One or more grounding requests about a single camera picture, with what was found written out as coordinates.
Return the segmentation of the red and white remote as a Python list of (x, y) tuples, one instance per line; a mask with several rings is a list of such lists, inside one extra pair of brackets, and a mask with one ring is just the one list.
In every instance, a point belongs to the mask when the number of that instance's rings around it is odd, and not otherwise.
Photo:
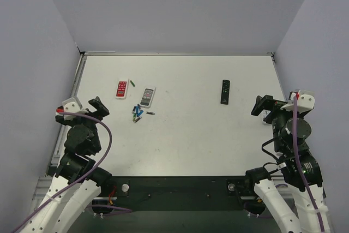
[(121, 79), (118, 81), (116, 90), (116, 99), (125, 99), (127, 97), (127, 91), (129, 86), (129, 79)]

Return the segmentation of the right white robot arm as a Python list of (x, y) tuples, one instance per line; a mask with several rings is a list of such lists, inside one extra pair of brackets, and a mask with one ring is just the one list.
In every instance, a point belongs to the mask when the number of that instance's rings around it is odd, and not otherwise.
[(304, 117), (314, 106), (314, 94), (298, 90), (287, 101), (259, 95), (251, 111), (253, 116), (268, 111), (264, 121), (272, 126), (273, 137), (261, 148), (274, 145), (275, 152), (267, 154), (282, 173), (296, 210), (286, 203), (264, 167), (246, 171), (246, 186), (262, 200), (281, 232), (330, 232), (321, 169), (306, 143), (312, 129)]

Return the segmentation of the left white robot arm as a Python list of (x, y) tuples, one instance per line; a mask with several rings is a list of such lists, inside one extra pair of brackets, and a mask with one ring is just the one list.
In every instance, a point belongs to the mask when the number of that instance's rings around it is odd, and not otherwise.
[(99, 161), (91, 159), (101, 151), (97, 125), (111, 133), (103, 123), (110, 112), (99, 97), (88, 103), (95, 111), (83, 108), (76, 97), (65, 100), (56, 109), (56, 122), (69, 127), (64, 153), (42, 202), (14, 232), (67, 232), (96, 196), (111, 191), (112, 175), (100, 164), (109, 153), (112, 140)]

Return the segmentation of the white air conditioner remote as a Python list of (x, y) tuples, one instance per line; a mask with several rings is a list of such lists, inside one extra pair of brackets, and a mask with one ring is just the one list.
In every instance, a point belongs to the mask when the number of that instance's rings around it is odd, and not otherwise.
[(268, 123), (266, 122), (266, 118), (267, 118), (267, 116), (269, 115), (269, 113), (270, 113), (269, 110), (263, 110), (263, 111), (261, 112), (261, 119), (262, 119), (262, 123), (263, 123), (264, 125), (268, 125)]

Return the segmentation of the black slim remote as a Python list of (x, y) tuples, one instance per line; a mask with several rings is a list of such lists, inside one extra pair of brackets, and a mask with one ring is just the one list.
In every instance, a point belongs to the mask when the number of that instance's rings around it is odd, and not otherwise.
[(223, 80), (222, 88), (221, 88), (221, 98), (220, 98), (220, 103), (222, 105), (228, 105), (229, 95), (230, 95), (230, 80)]

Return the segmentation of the grey and white remote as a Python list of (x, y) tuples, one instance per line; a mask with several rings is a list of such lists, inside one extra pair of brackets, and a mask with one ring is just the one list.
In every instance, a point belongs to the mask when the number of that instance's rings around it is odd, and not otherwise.
[(140, 106), (145, 108), (150, 108), (156, 88), (155, 87), (146, 87), (141, 97)]

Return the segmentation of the aluminium rail frame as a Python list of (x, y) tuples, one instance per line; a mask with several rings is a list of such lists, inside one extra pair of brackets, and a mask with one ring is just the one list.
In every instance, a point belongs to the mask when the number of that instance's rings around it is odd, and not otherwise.
[[(82, 78), (83, 70), (85, 68), (87, 55), (88, 55), (88, 52), (84, 52), (80, 56), (80, 60), (74, 76), (73, 87), (70, 92), (70, 97), (76, 96), (79, 90), (79, 85)], [(52, 171), (54, 168), (56, 168), (59, 163), (59, 159), (61, 157), (61, 150), (63, 147), (62, 140), (65, 138), (66, 133), (67, 133), (67, 127), (61, 126), (58, 133), (57, 141), (52, 153), (52, 158), (49, 161), (49, 165), (47, 167), (47, 170), (45, 171), (45, 175), (43, 177), (39, 177), (38, 179), (37, 186), (35, 188), (33, 199), (31, 202), (31, 211), (35, 211), (37, 207), (40, 206), (42, 200), (44, 199), (51, 185), (52, 176), (49, 175), (49, 171)]]

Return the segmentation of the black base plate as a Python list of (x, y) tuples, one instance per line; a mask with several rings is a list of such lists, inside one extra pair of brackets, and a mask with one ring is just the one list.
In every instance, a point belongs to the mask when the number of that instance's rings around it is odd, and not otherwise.
[(134, 212), (264, 210), (243, 176), (113, 176), (92, 205), (98, 212), (111, 212), (110, 205)]

